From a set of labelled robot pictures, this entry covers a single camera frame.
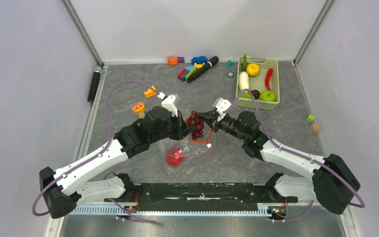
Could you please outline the purple grape bunch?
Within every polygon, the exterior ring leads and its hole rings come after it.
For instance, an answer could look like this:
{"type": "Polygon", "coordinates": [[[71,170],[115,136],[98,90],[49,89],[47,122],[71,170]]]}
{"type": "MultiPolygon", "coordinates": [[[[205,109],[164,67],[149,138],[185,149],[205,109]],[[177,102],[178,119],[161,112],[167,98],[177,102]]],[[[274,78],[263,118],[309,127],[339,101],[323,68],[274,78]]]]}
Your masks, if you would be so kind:
{"type": "Polygon", "coordinates": [[[204,137],[204,120],[199,116],[199,112],[191,111],[186,124],[192,129],[190,134],[192,140],[196,141],[204,137]]]}

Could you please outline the clear zip bag orange zipper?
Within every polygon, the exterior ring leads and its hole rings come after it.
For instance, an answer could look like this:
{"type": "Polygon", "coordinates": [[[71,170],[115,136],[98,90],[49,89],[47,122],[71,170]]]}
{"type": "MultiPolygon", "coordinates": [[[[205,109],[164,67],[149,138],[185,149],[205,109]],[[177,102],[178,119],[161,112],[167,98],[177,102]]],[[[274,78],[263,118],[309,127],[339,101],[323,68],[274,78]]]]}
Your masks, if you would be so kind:
{"type": "Polygon", "coordinates": [[[160,150],[161,158],[164,158],[164,161],[166,162],[165,160],[166,152],[172,147],[178,147],[182,150],[183,155],[184,155],[184,161],[180,164],[180,165],[183,165],[187,163],[188,161],[206,153],[212,148],[212,144],[209,141],[212,134],[213,134],[213,131],[209,127],[206,127],[204,128],[204,137],[196,141],[190,138],[190,134],[180,141],[165,139],[159,142],[159,150],[160,150]]]}

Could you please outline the red apple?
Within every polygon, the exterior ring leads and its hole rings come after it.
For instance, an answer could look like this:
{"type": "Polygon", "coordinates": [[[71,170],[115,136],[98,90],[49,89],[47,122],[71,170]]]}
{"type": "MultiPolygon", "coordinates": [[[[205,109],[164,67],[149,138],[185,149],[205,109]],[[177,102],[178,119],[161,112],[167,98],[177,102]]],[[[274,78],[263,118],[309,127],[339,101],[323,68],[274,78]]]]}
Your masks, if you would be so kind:
{"type": "Polygon", "coordinates": [[[172,147],[166,152],[166,163],[170,166],[180,165],[184,161],[184,155],[180,148],[172,147]]]}

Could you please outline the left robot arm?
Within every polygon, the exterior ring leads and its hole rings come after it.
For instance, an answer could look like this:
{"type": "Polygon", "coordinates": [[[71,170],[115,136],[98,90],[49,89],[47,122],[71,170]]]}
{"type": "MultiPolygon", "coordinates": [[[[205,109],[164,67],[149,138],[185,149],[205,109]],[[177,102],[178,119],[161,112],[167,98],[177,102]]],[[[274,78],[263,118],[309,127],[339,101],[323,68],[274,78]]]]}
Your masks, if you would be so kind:
{"type": "Polygon", "coordinates": [[[135,187],[115,177],[111,183],[89,180],[118,163],[143,153],[150,145],[163,139],[180,141],[192,129],[181,113],[173,116],[167,109],[156,106],[143,119],[111,134],[111,139],[87,156],[56,170],[45,167],[39,172],[39,197],[43,198],[48,211],[45,215],[61,218],[78,205],[93,199],[121,198],[130,201],[135,187]]]}

